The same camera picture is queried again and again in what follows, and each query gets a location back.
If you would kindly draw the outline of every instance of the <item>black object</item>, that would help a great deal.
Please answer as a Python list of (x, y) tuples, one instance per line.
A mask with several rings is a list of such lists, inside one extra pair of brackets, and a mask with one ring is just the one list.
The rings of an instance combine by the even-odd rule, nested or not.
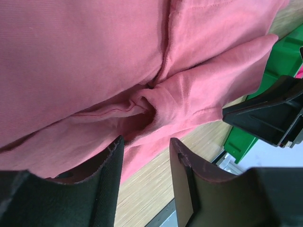
[(124, 140), (55, 179), (0, 171), (0, 227), (111, 227)]
[(303, 80), (281, 76), (261, 95), (223, 109), (223, 121), (281, 147), (303, 140)]
[(179, 227), (301, 227), (303, 168), (221, 170), (172, 138), (169, 146)]

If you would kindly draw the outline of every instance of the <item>pink object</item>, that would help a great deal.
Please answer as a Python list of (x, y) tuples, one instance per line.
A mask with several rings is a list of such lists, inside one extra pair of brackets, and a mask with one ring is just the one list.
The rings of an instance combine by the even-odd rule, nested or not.
[(299, 69), (297, 75), (295, 76), (296, 78), (300, 78), (302, 79), (303, 78), (303, 65), (302, 67)]
[(258, 88), (287, 3), (0, 0), (0, 168), (55, 177), (122, 134), (125, 181)]

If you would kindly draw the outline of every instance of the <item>white wall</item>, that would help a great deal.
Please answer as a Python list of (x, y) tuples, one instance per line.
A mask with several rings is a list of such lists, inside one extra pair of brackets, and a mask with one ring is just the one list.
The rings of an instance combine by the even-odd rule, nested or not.
[(276, 148), (259, 140), (240, 161), (238, 166), (303, 167), (303, 142), (293, 148)]

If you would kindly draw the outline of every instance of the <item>green plastic bin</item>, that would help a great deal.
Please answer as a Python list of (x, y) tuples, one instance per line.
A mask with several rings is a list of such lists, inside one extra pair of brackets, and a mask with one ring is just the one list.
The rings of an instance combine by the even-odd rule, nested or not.
[[(299, 52), (301, 46), (303, 46), (303, 25), (273, 46), (260, 88), (254, 94), (247, 96), (247, 100), (266, 91), (282, 75), (295, 77), (302, 66)], [(235, 157), (235, 163), (239, 163), (257, 141), (256, 137), (233, 127), (224, 144), (224, 149)]]

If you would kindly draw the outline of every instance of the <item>wooden tabletop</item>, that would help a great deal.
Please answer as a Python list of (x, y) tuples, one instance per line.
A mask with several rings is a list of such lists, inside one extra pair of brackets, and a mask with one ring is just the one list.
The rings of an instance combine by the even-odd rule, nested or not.
[[(276, 16), (271, 33), (284, 37), (303, 24), (303, 0), (291, 0)], [(212, 122), (197, 127), (182, 141), (206, 160), (222, 151), (230, 126)], [(173, 199), (168, 149), (121, 185), (115, 227), (143, 227)]]

